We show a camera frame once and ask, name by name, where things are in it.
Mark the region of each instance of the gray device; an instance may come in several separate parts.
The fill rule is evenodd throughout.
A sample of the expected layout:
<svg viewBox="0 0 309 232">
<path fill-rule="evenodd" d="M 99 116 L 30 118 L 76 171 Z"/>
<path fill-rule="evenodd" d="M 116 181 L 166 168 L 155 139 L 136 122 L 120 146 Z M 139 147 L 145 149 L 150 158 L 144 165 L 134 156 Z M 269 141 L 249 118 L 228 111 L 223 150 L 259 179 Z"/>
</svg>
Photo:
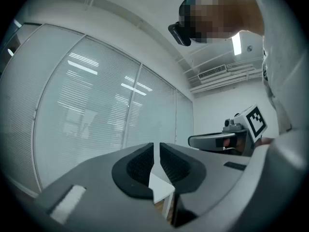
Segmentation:
<svg viewBox="0 0 309 232">
<path fill-rule="evenodd" d="M 308 131 L 291 131 L 275 139 L 269 149 L 260 147 L 252 157 L 160 143 L 161 166 L 175 187 L 173 227 L 156 211 L 148 188 L 154 163 L 152 143 L 80 163 L 45 188 L 30 213 L 43 228 L 58 232 L 175 228 L 244 232 L 250 231 L 251 225 L 262 229 L 283 210 L 308 172 L 308 136 Z M 282 178 L 287 170 L 289 174 Z M 56 220 L 52 214 L 75 186 L 83 187 L 83 195 L 73 200 L 66 219 Z"/>
<path fill-rule="evenodd" d="M 257 104 L 245 109 L 233 119 L 226 119 L 222 132 L 195 135 L 188 138 L 191 147 L 200 150 L 251 156 L 254 143 L 267 129 L 267 124 Z M 229 147 L 224 147 L 224 139 L 230 139 Z M 245 143 L 243 151 L 236 149 L 237 140 L 242 139 Z"/>
</svg>

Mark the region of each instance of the window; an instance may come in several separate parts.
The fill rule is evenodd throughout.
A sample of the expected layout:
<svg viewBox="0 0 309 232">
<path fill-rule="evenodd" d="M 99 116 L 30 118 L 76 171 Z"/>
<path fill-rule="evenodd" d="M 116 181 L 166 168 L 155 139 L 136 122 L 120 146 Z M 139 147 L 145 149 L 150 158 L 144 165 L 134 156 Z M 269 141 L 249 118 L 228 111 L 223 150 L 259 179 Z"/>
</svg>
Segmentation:
<svg viewBox="0 0 309 232">
<path fill-rule="evenodd" d="M 38 27 L 39 25 L 24 24 L 18 29 L 16 26 L 17 32 L 11 37 L 8 43 L 5 44 L 0 53 L 0 76 L 18 47 L 23 44 Z"/>
<path fill-rule="evenodd" d="M 159 143 L 175 143 L 176 89 L 144 66 L 136 89 L 125 146 L 153 142 L 152 173 L 168 181 L 160 165 Z"/>
<path fill-rule="evenodd" d="M 89 158 L 122 149 L 139 68 L 139 62 L 88 37 L 63 58 L 35 123 L 43 187 Z"/>
<path fill-rule="evenodd" d="M 31 150 L 36 105 L 50 73 L 80 38 L 73 31 L 42 26 L 19 48 L 0 81 L 1 165 L 6 175 L 35 193 Z"/>
<path fill-rule="evenodd" d="M 176 144 L 189 147 L 188 137 L 193 135 L 193 104 L 177 91 Z"/>
</svg>

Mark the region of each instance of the air conditioner vent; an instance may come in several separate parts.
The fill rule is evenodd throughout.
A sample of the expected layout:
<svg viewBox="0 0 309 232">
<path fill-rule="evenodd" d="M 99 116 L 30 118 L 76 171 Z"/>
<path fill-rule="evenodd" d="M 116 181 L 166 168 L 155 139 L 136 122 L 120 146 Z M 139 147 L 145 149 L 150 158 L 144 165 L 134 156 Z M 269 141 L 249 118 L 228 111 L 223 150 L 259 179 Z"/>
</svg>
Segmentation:
<svg viewBox="0 0 309 232">
<path fill-rule="evenodd" d="M 198 78 L 200 80 L 204 80 L 204 79 L 210 78 L 212 76 L 220 75 L 220 74 L 223 74 L 223 73 L 226 73 L 226 72 L 227 72 L 226 65 L 224 64 L 224 65 L 220 65 L 218 67 L 212 68 L 208 71 L 205 71 L 205 72 L 198 74 Z"/>
</svg>

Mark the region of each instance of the white cube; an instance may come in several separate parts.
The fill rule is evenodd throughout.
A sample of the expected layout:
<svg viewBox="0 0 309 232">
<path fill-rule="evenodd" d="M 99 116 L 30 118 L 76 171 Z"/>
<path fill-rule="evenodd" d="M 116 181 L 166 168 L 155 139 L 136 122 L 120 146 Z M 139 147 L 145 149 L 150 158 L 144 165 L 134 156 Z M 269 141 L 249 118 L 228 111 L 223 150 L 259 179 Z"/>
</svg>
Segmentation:
<svg viewBox="0 0 309 232">
<path fill-rule="evenodd" d="M 247 108 L 235 118 L 234 124 L 241 124 L 244 128 L 249 129 L 250 136 L 255 143 L 267 129 L 267 124 L 257 104 Z"/>
</svg>

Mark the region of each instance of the white wall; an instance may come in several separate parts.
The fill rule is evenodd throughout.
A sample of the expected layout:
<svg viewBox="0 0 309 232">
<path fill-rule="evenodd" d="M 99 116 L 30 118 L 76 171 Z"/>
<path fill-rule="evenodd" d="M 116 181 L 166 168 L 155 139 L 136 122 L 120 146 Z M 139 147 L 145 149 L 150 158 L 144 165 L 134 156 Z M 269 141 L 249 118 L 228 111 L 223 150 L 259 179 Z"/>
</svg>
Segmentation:
<svg viewBox="0 0 309 232">
<path fill-rule="evenodd" d="M 224 121 L 249 106 L 257 104 L 268 128 L 263 137 L 279 135 L 276 112 L 266 96 L 261 79 L 242 82 L 236 88 L 196 98 L 194 103 L 194 134 L 221 132 Z"/>
<path fill-rule="evenodd" d="M 189 83 L 182 68 L 154 39 L 121 17 L 100 8 L 85 10 L 81 3 L 58 0 L 38 9 L 41 2 L 29 13 L 27 22 L 49 23 L 88 34 L 104 41 L 141 61 L 166 79 L 189 99 Z"/>
</svg>

